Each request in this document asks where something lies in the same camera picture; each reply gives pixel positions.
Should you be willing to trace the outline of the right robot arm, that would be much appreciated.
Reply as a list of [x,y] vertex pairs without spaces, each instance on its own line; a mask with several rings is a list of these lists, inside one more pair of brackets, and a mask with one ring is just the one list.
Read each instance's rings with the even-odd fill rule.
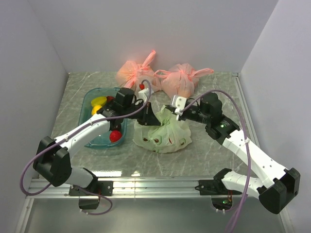
[[196,190],[201,195],[242,194],[257,198],[273,214],[280,213],[297,196],[300,173],[287,169],[255,145],[243,129],[222,112],[222,102],[213,92],[199,97],[199,104],[185,97],[173,96],[169,110],[178,120],[205,125],[205,131],[221,146],[233,152],[256,177],[238,174],[229,168],[218,172],[213,181],[200,180]]

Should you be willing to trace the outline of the light green plastic bag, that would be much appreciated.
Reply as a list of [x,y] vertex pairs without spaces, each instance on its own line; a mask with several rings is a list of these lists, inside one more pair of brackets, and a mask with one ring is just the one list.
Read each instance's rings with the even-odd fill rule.
[[189,125],[176,120],[176,116],[165,108],[155,114],[160,126],[142,126],[134,124],[133,142],[155,153],[171,153],[185,148],[192,143]]

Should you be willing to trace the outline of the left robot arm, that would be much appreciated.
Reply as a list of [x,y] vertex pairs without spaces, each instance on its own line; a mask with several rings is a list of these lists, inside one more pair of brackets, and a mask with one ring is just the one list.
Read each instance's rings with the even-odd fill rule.
[[98,189],[97,177],[86,168],[73,167],[72,157],[100,134],[120,130],[125,118],[135,119],[143,126],[159,126],[149,102],[152,93],[145,88],[137,99],[132,89],[121,88],[83,124],[55,139],[45,137],[39,143],[34,170],[55,187],[64,183],[76,185],[86,195],[93,195]]

